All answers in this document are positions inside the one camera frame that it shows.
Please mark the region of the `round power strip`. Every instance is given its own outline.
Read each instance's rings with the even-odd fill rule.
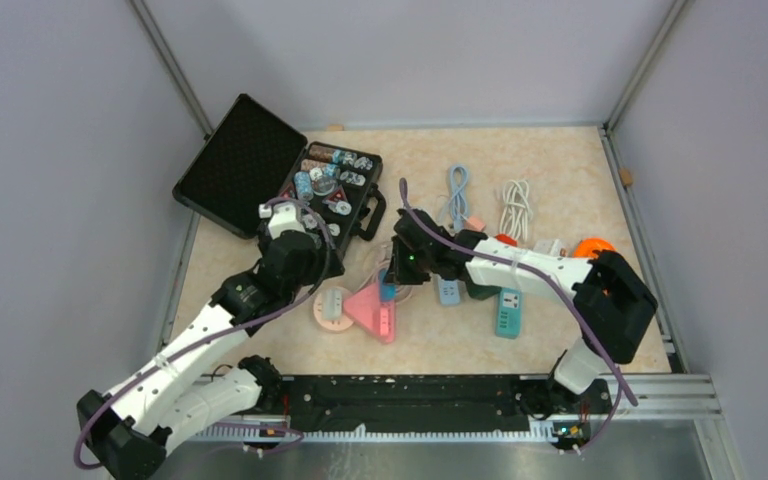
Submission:
[[[352,295],[352,292],[343,287],[331,287],[328,290],[340,290],[343,294],[343,302]],[[346,331],[346,329],[351,327],[354,322],[346,316],[345,312],[343,312],[337,320],[325,320],[323,305],[325,303],[325,292],[327,292],[327,290],[319,292],[316,295],[316,298],[313,299],[313,318],[316,319],[316,323],[320,324],[322,328],[329,332],[340,333]]]

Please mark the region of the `case lid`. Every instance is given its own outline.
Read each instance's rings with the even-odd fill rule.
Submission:
[[[258,205],[275,197],[307,138],[242,94],[175,187],[205,217],[253,237]]]

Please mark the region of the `black case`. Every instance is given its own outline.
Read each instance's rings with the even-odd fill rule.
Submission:
[[[311,145],[325,145],[314,142]],[[325,197],[315,196],[309,205],[326,223],[340,226],[334,238],[342,260],[349,241],[355,235],[372,240],[386,209],[384,197],[378,191],[383,162],[380,156],[344,147],[326,145],[355,152],[373,162],[369,171],[353,170],[366,177],[363,186],[340,183],[346,191],[352,213],[338,215],[322,203]],[[225,115],[219,127],[207,140],[201,152],[172,191],[175,199],[200,215],[241,238],[253,238],[263,223],[258,205],[282,192],[293,181],[293,175],[306,158],[308,140],[300,132],[272,112],[242,94]],[[367,206],[375,198],[375,210]],[[372,213],[366,228],[362,221]]]

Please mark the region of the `white wall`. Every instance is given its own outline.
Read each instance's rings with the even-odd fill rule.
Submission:
[[[768,2],[696,2],[619,131],[696,371],[768,478]]]
[[[200,137],[126,2],[0,1],[1,479],[77,478],[75,402],[149,358]]]
[[[601,122],[671,0],[149,0],[214,125]]]

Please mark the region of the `gray floor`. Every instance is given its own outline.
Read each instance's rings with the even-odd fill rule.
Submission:
[[[154,478],[710,479],[689,421],[615,422],[582,457],[547,454],[543,444],[302,444],[263,460],[225,444],[229,448],[205,456],[221,445],[186,443]]]

